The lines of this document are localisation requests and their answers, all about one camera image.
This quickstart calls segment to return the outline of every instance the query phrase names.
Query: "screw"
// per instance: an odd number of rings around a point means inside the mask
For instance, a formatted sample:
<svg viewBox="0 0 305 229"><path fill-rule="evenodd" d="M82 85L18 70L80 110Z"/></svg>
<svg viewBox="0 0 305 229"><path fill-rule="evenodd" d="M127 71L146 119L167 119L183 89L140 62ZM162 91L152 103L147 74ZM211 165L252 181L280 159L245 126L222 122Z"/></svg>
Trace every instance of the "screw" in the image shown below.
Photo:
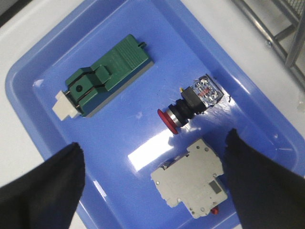
<svg viewBox="0 0 305 229"><path fill-rule="evenodd" d="M272 41L267 41L267 44L270 46L270 47L272 47Z"/></svg>
<svg viewBox="0 0 305 229"><path fill-rule="evenodd" d="M76 91L77 92L81 92L82 91L82 86L81 85L77 85L76 86Z"/></svg>

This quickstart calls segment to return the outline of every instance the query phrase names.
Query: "circuit breaker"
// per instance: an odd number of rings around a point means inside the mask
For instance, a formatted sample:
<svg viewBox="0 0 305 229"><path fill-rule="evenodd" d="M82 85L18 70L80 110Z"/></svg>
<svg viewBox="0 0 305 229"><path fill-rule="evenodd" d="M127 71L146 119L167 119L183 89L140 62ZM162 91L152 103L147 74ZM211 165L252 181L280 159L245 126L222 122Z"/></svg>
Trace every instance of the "circuit breaker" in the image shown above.
<svg viewBox="0 0 305 229"><path fill-rule="evenodd" d="M221 181L222 163L215 152L199 139L188 153L152 172L151 177L170 207L183 202L193 218L208 215L228 196Z"/></svg>

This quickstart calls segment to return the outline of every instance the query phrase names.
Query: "green knife switch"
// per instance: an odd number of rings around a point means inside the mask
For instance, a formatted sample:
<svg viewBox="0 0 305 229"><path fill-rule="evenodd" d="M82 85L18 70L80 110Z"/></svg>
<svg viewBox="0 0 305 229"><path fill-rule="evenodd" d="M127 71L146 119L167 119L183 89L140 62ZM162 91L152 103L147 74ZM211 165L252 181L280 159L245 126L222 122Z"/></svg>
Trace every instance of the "green knife switch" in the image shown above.
<svg viewBox="0 0 305 229"><path fill-rule="evenodd" d="M95 114L153 65L145 46L128 35L93 65L77 70L65 82L68 90L56 95L55 114L60 120Z"/></svg>

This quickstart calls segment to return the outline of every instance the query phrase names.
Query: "blue tray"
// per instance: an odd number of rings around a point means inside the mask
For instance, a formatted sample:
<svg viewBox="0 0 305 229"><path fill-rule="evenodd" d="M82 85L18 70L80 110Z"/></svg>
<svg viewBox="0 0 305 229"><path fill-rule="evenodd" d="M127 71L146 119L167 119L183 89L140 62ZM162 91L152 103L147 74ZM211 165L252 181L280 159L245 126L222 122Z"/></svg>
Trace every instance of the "blue tray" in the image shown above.
<svg viewBox="0 0 305 229"><path fill-rule="evenodd" d="M61 122L52 106L64 81L127 34L148 44L154 66L92 118ZM173 136L157 109L179 99L179 88L205 73L225 96ZM219 215L193 219L183 204L167 206L150 178L161 163L185 153L200 137L222 157L233 127L252 147L305 174L304 139L176 0L85 1L14 64L6 90L44 159L68 143L82 146L86 186L78 213L90 229L237 225L230 195Z"/></svg>

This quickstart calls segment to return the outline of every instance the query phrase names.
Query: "metal rack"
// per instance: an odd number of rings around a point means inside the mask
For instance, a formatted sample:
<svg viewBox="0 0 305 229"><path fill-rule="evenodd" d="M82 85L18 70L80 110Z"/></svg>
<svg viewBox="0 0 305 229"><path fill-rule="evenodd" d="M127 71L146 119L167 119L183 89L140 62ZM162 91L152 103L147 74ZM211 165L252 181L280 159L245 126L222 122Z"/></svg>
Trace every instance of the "metal rack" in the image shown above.
<svg viewBox="0 0 305 229"><path fill-rule="evenodd" d="M305 0L272 0L274 5L287 17L291 25L278 34L273 35L256 13L244 0L232 0L234 4L244 13L248 20L266 38L268 44L284 62L292 74L298 79L300 85L305 90L305 75L296 65L296 60L300 54L305 41ZM290 48L286 51L280 44L284 38L294 34Z"/></svg>

